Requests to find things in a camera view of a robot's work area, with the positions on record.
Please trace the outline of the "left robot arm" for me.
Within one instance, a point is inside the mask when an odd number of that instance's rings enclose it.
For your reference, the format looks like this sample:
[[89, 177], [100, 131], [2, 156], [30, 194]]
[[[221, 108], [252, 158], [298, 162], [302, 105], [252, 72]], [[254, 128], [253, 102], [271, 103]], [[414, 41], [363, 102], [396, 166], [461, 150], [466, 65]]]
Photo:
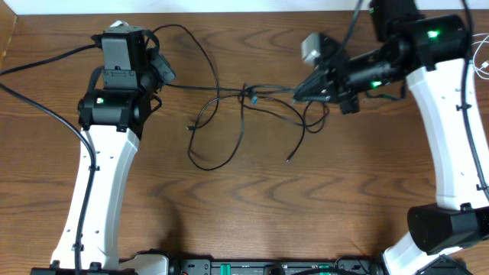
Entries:
[[32, 274], [169, 274], [162, 252], [118, 256], [118, 228], [128, 173], [151, 103], [175, 73], [153, 32], [116, 21], [94, 36], [104, 64], [92, 72], [78, 104], [79, 169], [69, 214], [48, 268]]

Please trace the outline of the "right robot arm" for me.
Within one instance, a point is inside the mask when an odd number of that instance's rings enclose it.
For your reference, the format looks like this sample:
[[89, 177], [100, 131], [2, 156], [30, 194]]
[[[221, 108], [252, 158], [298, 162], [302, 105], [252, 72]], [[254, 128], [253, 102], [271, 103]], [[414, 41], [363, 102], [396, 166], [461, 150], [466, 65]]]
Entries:
[[362, 92], [398, 81], [411, 91], [435, 167], [436, 202], [408, 211], [407, 233], [370, 272], [424, 274], [488, 238], [488, 145], [471, 65], [473, 21], [470, 14], [427, 18], [412, 0], [372, 1], [369, 13], [381, 47], [350, 57], [345, 42], [309, 35], [301, 51], [313, 72], [293, 97], [352, 114]]

